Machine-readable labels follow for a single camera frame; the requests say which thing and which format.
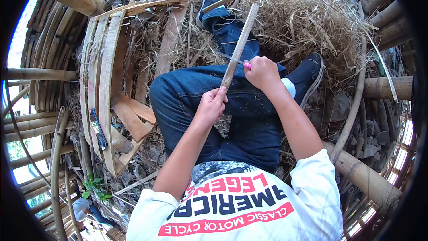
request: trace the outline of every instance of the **hand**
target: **hand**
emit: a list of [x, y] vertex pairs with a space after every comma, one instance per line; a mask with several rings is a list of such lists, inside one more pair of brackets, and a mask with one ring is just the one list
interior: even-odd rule
[[281, 83], [280, 74], [276, 63], [267, 57], [254, 57], [250, 60], [251, 69], [244, 67], [243, 71], [247, 80], [254, 87], [266, 94], [266, 91], [275, 89], [276, 84]]
[[226, 87], [221, 87], [204, 93], [193, 121], [207, 127], [217, 122], [228, 102], [226, 92]]

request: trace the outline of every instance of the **right hand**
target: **right hand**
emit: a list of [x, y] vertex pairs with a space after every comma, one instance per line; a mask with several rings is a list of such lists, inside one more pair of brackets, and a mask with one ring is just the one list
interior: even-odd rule
[[280, 73], [276, 63], [267, 57], [254, 57], [250, 60], [251, 69], [244, 67], [243, 71], [247, 80], [256, 88], [266, 94], [266, 91], [274, 89], [281, 83]]

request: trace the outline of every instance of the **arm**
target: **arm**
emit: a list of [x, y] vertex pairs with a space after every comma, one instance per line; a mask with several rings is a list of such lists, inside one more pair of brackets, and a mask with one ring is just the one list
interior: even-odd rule
[[206, 141], [207, 133], [224, 111], [224, 102], [227, 102], [225, 95], [225, 87], [202, 95], [195, 117], [160, 170], [153, 191], [169, 193], [180, 201], [189, 184], [192, 169]]
[[254, 57], [250, 63], [251, 69], [244, 68], [245, 77], [275, 107], [296, 160], [318, 153], [323, 148], [321, 139], [305, 112], [281, 82], [276, 64], [266, 57]]

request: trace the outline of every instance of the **smartphone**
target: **smartphone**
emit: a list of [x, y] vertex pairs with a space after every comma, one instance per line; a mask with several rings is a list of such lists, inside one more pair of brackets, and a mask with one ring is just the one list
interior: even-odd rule
[[103, 131], [101, 130], [100, 123], [98, 122], [97, 115], [95, 114], [95, 109], [92, 108], [91, 114], [89, 115], [89, 120], [91, 121], [91, 127], [95, 132], [95, 135], [98, 139], [99, 147], [102, 151], [104, 151], [107, 147], [107, 141], [104, 137]]

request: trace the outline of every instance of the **green leaf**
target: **green leaf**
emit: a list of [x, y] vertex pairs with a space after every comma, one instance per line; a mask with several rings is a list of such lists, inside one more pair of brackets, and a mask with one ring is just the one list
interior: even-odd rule
[[83, 192], [82, 197], [87, 199], [89, 197], [89, 191]]

